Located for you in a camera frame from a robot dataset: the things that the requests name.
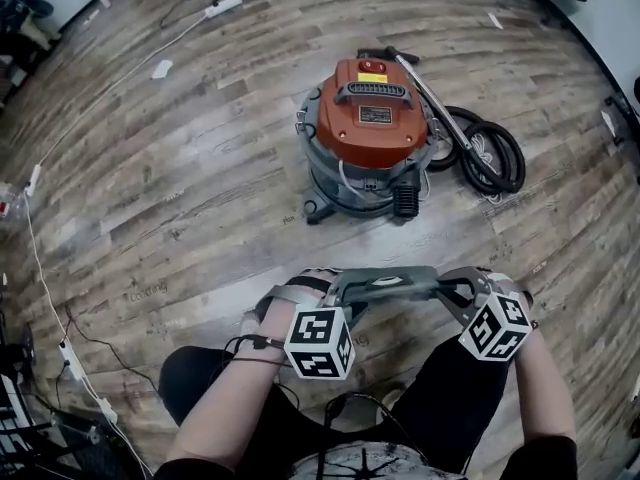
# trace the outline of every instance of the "black sleeve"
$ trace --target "black sleeve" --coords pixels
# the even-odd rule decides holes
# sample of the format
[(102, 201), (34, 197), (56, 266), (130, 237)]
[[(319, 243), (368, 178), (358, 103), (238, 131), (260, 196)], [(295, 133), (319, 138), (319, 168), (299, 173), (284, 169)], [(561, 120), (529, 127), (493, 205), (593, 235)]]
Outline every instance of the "black sleeve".
[(576, 443), (563, 436), (541, 437), (519, 448), (500, 480), (578, 480)]
[(184, 478), (234, 480), (235, 477), (224, 466), (201, 459), (178, 459), (165, 462), (153, 476), (154, 480), (178, 480)]

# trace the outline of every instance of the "person's left arm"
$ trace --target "person's left arm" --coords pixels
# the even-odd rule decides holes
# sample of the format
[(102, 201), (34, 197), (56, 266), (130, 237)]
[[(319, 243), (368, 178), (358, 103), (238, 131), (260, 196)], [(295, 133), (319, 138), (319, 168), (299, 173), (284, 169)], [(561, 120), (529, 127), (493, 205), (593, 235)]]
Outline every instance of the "person's left arm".
[[(310, 288), (300, 289), (324, 296)], [(256, 334), (284, 341), (294, 314), (294, 303), (275, 299)], [(249, 343), (235, 357), (282, 363), (285, 353), (271, 347), (255, 350)], [(235, 471), (279, 369), (261, 362), (229, 363), (182, 423), (167, 460), (205, 459)]]

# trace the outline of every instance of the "wooden floor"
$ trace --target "wooden floor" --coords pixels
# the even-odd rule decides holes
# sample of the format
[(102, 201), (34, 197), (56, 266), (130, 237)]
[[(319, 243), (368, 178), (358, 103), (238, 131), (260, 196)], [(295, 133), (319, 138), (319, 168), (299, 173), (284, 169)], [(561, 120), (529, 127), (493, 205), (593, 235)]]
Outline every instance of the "wooden floor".
[[(111, 82), (175, 37), (209, 0), (112, 0), (91, 7), (0, 118), (0, 177), (20, 184)], [(504, 30), (490, 21), (494, 13)], [(622, 464), (640, 371), (640, 194), (600, 109), (610, 87), (569, 31), (544, 28), (531, 0), (247, 0), (206, 21), (121, 84), (43, 165), (32, 216), (63, 323), (157, 379), (177, 347), (220, 347), (244, 311), (306, 266), (485, 265), (524, 281), (573, 394), (581, 478)], [(308, 227), (295, 111), (337, 60), (393, 44), (447, 104), (507, 127), (527, 159), (524, 189), (492, 206), (458, 171), (432, 175), (418, 219), (335, 216)], [(150, 73), (173, 61), (164, 80)], [(13, 327), (35, 334), (36, 374), (55, 400), (61, 333), (38, 283), (24, 221), (4, 243)], [(290, 381), (305, 409), (328, 397), (408, 381), (458, 332), (442, 306), (380, 308), (358, 327), (344, 383)], [(175, 425), (144, 380), (70, 331), (97, 391), (157, 467)], [(93, 407), (67, 374), (63, 407)], [(514, 379), (470, 478), (498, 478), (522, 439)]]

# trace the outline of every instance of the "yellow label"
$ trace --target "yellow label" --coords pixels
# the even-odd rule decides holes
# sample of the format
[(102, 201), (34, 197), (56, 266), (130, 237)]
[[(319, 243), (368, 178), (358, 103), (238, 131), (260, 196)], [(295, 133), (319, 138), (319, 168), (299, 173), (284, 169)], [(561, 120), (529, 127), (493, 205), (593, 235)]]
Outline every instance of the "yellow label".
[(387, 75), (376, 75), (375, 73), (358, 73), (358, 82), (378, 82), (379, 84), (389, 83)]

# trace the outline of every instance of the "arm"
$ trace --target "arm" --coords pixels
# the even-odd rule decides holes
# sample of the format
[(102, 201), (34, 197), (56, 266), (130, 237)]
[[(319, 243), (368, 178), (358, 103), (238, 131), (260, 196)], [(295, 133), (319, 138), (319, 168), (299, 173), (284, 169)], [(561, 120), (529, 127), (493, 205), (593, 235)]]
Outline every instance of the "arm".
[[(324, 293), (300, 287), (318, 298)], [(292, 302), (276, 299), (256, 334), (284, 341), (295, 314)], [(254, 350), (251, 343), (236, 358), (282, 363), (285, 353), (267, 347)], [(233, 361), (209, 387), (178, 430), (168, 461), (205, 459), (234, 471), (255, 431), (278, 365)]]
[(546, 436), (575, 441), (571, 395), (540, 329), (527, 338), (515, 362), (525, 443)]

